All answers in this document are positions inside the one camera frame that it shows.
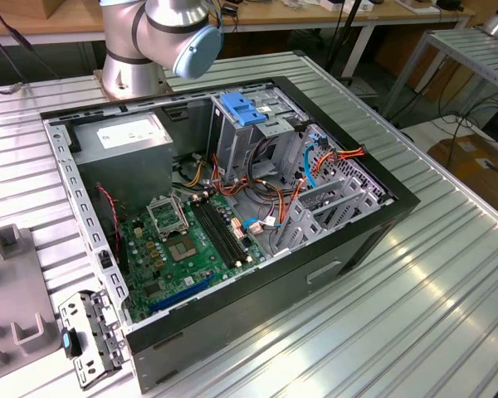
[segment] aluminum workbench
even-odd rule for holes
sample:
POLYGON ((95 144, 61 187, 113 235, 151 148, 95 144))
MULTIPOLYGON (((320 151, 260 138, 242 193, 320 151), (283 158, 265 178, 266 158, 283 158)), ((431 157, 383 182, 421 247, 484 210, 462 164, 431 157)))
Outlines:
MULTIPOLYGON (((286 75, 420 199, 366 261, 147 396, 493 396, 498 213, 293 53, 218 61, 176 90, 286 75)), ((39 112, 105 101, 90 76, 0 96, 0 226, 32 230, 51 302, 97 283, 39 112)), ((0 396, 139 394, 132 369, 81 392, 62 350, 0 379, 0 396)))
MULTIPOLYGON (((450 56, 453 60, 466 66, 481 77, 480 84, 469 94, 466 109, 469 109, 478 100, 478 95, 487 81, 498 87, 498 39, 477 28, 425 32, 389 93, 388 100, 382 111, 384 117, 388 116, 402 88, 428 46, 433 46, 439 50, 436 61, 432 63, 433 65, 438 67, 445 56, 450 56)), ((436 68, 431 67, 426 71, 422 81, 416 88, 417 92, 432 78, 436 68)))

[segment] cable connector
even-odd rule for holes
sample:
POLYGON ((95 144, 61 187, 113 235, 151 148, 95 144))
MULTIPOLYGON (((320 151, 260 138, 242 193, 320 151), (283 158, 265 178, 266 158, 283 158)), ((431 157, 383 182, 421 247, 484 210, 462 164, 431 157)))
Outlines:
POLYGON ((330 147, 329 138, 326 136, 326 134, 323 134, 320 137, 318 137, 316 142, 319 144, 321 149, 328 149, 330 147))

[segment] white sticker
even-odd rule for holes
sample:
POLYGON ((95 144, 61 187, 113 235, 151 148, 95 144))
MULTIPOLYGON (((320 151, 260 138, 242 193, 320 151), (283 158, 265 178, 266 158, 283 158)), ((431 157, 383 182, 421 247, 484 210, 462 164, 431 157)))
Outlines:
POLYGON ((103 148, 109 149, 145 139, 160 138, 160 134, 148 120, 138 120, 99 129, 98 138, 103 148))
POLYGON ((491 162, 489 159, 487 158, 481 158, 481 159, 475 159, 477 161, 477 163, 482 166, 483 168, 490 168, 489 167, 489 164, 491 164, 492 166, 494 166, 494 163, 491 162))
POLYGON ((264 224, 266 224, 267 226, 274 226, 275 220, 276 220, 276 218, 274 216, 267 216, 264 219, 264 224))
POLYGON ((472 143, 469 143, 468 141, 460 142, 459 146, 466 152, 476 151, 476 147, 472 143))
POLYGON ((256 110, 261 114, 265 114, 266 112, 271 112, 271 108, 269 106, 261 106, 260 108, 256 108, 256 110))

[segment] cardboard box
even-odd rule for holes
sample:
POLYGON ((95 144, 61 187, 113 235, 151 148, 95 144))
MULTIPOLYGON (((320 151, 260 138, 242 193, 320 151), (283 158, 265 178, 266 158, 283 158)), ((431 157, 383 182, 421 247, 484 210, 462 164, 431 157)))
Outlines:
MULTIPOLYGON (((428 150, 443 167, 451 140, 443 139, 428 150)), ((498 151, 483 137, 473 134, 456 139, 450 172, 498 211, 498 151)))
POLYGON ((65 0, 0 0, 0 12, 48 19, 65 0))

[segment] red wire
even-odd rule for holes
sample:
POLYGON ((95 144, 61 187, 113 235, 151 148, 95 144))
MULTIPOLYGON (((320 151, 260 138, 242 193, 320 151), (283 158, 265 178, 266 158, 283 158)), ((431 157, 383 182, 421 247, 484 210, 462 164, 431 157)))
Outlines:
POLYGON ((115 222, 115 235, 116 235, 116 252, 120 252, 120 237, 118 236, 118 216, 116 215, 116 209, 115 209, 115 200, 112 198, 112 196, 103 188, 100 186, 97 186, 100 191, 104 193, 104 195, 107 197, 109 200, 110 204, 110 209, 113 211, 113 221, 115 222))

